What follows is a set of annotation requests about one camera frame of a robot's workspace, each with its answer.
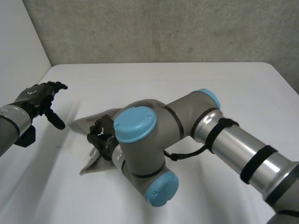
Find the light blue end cap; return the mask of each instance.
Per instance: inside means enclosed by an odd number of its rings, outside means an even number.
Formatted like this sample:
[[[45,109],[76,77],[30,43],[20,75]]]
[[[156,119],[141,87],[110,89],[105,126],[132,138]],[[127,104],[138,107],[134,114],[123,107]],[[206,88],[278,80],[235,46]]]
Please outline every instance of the light blue end cap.
[[[216,95],[214,93],[212,93],[208,89],[200,89],[200,90],[197,90],[197,91],[198,92],[203,92],[203,93],[209,95],[215,101],[218,110],[220,110],[220,103],[219,103],[219,101],[218,101],[218,99],[217,99],[217,97],[216,97]]]
[[[168,171],[159,176],[145,193],[145,200],[154,207],[161,207],[176,194],[178,190],[177,176]]]
[[[136,142],[147,136],[156,122],[157,115],[149,107],[131,107],[114,120],[115,136],[122,143]]]

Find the black band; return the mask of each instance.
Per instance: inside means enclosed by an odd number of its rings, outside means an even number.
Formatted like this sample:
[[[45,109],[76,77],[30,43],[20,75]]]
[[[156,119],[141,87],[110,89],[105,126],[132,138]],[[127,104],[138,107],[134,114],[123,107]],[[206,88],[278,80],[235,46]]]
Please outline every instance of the black band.
[[[2,115],[0,115],[0,118],[3,118],[4,120],[7,120],[9,123],[11,123],[14,127],[15,127],[15,130],[17,131],[17,134],[18,134],[18,138],[20,137],[20,129],[19,127],[17,126],[16,123],[14,123],[11,119],[7,118],[7,117],[4,117]]]
[[[238,125],[239,124],[235,121],[233,121],[232,119],[229,118],[220,118],[218,121],[218,124],[216,124],[216,126],[210,131],[209,135],[206,138],[206,147],[208,150],[210,150],[211,153],[212,152],[212,146],[213,143],[215,141],[215,139],[217,138],[217,136],[220,134],[220,132],[226,128],[226,127],[231,127],[233,125]]]
[[[214,110],[217,110],[217,108],[212,107],[212,108],[210,108],[210,109],[207,109],[205,112],[203,112],[203,113],[197,118],[197,120],[195,121],[195,123],[194,123],[194,125],[193,125],[193,127],[192,127],[192,129],[191,129],[191,134],[190,134],[191,138],[194,139],[195,129],[196,129],[197,125],[200,123],[200,121],[201,121],[201,120],[202,120],[202,119],[203,119],[209,112],[212,112],[212,111],[214,111]]]
[[[299,165],[297,165],[285,179],[269,194],[265,200],[268,205],[273,205],[280,199],[280,197],[297,181],[299,178]]]
[[[299,217],[299,211],[292,211],[292,210],[281,210],[277,213],[278,215],[286,215],[286,216],[293,216]]]
[[[165,166],[165,161],[164,161],[163,165],[157,171],[155,171],[154,173],[146,174],[146,175],[139,175],[139,174],[133,174],[133,173],[131,173],[131,174],[134,177],[137,177],[137,178],[149,178],[149,177],[155,176],[158,173],[160,173],[162,171],[162,169],[164,168],[164,166]]]
[[[126,163],[126,161],[124,160],[124,161],[122,162],[122,164],[121,164],[121,172],[122,172],[122,174],[123,174],[123,168],[124,168],[124,166],[125,166],[125,163]]]
[[[163,108],[166,109],[176,120],[176,122],[178,124],[178,128],[179,128],[179,139],[182,140],[184,137],[184,128],[183,128],[183,125],[182,125],[181,121],[179,120],[177,114],[170,107],[168,107],[166,105]]]
[[[258,150],[258,152],[249,160],[249,162],[244,166],[240,178],[241,180],[249,184],[249,180],[251,179],[254,172],[257,168],[273,153],[277,152],[276,149],[272,148],[271,146],[265,146]]]

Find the gray wall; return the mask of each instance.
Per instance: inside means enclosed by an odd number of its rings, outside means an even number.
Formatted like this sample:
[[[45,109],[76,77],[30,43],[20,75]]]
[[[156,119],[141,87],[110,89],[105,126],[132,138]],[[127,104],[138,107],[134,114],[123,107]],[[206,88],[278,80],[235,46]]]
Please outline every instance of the gray wall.
[[[267,62],[299,92],[299,0],[23,0],[52,65]]]

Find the robotic arm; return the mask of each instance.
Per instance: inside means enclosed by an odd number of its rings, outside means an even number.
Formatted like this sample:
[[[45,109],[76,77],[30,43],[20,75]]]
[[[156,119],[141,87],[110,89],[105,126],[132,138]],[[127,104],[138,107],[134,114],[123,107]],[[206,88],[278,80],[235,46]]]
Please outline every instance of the robotic arm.
[[[191,92],[158,108],[127,108],[111,118],[110,124],[107,117],[103,120],[92,127],[89,142],[105,159],[112,159],[152,206],[165,205],[178,189],[178,178],[167,168],[164,156],[175,161],[208,149],[237,172],[243,182],[258,190],[275,210],[277,214],[268,223],[298,223],[299,162],[290,161],[238,123],[223,117],[216,96],[209,90]],[[100,132],[105,134],[106,129],[110,130],[106,132],[106,144],[91,138]],[[192,154],[165,151],[186,136],[205,146]]]
[[[9,105],[0,108],[0,156],[13,144],[27,147],[35,142],[33,118],[45,115],[58,129],[64,129],[64,122],[51,110],[51,102],[60,89],[67,86],[60,82],[47,82],[25,89]]]

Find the white table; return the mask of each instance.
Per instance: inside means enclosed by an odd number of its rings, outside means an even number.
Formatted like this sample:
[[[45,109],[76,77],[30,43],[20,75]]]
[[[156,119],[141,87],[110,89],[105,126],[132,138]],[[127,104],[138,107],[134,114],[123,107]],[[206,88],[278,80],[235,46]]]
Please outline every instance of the white table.
[[[299,96],[266,63],[138,63],[58,65],[41,81],[69,86],[53,109],[67,123],[145,98],[169,103],[209,88],[228,118],[292,160],[299,160]],[[0,223],[258,224],[274,214],[253,187],[208,151],[167,166],[176,195],[153,208],[118,170],[79,175],[92,146],[45,117],[34,120],[36,143],[13,146],[0,159]],[[200,147],[187,138],[170,152]]]

